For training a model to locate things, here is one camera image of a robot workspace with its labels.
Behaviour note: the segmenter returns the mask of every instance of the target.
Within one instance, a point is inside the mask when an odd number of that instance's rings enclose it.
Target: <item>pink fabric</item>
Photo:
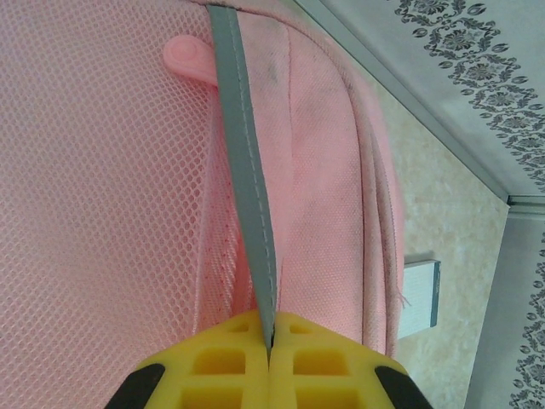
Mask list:
[[[391,354],[403,220],[378,103],[276,2],[233,3],[279,307]],[[17,0],[0,21],[2,405],[102,407],[137,362],[254,305],[217,89],[161,58],[181,34],[211,46],[209,17]]]

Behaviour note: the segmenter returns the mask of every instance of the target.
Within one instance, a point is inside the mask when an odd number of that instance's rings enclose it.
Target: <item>gray strap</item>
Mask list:
[[[208,6],[208,11],[238,219],[270,356],[276,314],[276,257],[242,36],[234,9]]]

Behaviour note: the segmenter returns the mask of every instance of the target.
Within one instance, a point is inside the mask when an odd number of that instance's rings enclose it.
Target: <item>yellow plastic object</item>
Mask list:
[[[278,313],[269,367],[252,311],[144,360],[106,408],[394,409],[379,366],[406,374],[382,354]]]

